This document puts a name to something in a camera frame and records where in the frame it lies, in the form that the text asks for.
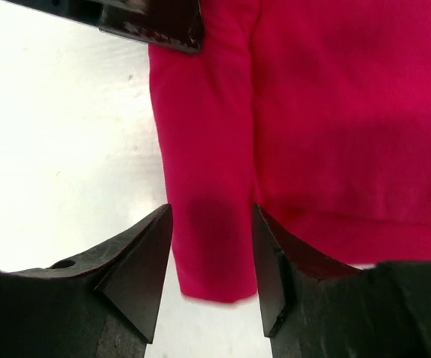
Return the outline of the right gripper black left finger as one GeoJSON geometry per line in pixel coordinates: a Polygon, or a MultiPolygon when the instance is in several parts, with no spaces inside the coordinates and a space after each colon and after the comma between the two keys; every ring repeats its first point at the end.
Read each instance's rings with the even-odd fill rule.
{"type": "Polygon", "coordinates": [[[49,268],[0,271],[0,357],[143,357],[172,241],[165,204],[49,268]]]}

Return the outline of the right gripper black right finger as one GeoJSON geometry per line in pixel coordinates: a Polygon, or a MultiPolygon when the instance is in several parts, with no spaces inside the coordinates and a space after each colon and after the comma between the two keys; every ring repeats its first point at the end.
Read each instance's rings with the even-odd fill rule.
{"type": "Polygon", "coordinates": [[[357,269],[252,211],[263,332],[274,357],[431,357],[431,262],[357,269]]]}

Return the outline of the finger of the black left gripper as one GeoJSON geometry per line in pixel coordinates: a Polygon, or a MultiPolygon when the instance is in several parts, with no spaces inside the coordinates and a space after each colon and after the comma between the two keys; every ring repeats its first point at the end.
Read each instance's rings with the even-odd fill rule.
{"type": "Polygon", "coordinates": [[[13,0],[12,3],[184,54],[198,54],[204,44],[199,1],[13,0]]]}

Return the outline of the red t-shirt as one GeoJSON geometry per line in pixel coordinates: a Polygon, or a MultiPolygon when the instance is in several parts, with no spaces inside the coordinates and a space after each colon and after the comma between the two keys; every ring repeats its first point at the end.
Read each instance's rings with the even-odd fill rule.
{"type": "Polygon", "coordinates": [[[251,211],[344,263],[431,260],[431,1],[203,1],[151,45],[181,292],[256,293],[251,211]]]}

